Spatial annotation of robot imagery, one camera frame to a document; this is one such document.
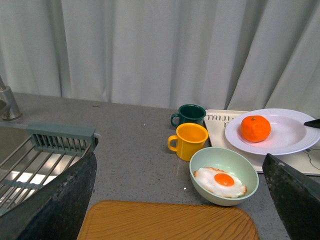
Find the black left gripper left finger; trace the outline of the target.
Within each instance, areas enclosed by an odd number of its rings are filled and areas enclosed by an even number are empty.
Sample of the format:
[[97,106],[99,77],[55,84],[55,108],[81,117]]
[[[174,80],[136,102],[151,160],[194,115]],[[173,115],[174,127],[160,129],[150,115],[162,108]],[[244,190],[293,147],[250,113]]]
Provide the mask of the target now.
[[94,189],[97,159],[87,153],[0,217],[2,240],[75,240]]

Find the black left gripper right fingertip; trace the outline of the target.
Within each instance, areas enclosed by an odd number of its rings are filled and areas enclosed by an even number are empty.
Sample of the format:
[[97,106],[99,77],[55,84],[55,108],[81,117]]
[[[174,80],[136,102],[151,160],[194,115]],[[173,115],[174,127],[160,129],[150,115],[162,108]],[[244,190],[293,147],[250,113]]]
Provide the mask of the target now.
[[306,121],[304,123],[305,126],[320,129],[320,119],[314,119],[310,121]]

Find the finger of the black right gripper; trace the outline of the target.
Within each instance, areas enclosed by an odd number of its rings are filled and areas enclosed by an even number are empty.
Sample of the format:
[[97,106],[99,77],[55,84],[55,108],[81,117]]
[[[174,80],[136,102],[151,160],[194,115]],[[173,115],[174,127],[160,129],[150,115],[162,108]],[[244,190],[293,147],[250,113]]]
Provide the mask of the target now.
[[268,153],[263,174],[278,212],[292,240],[320,238],[320,184]]

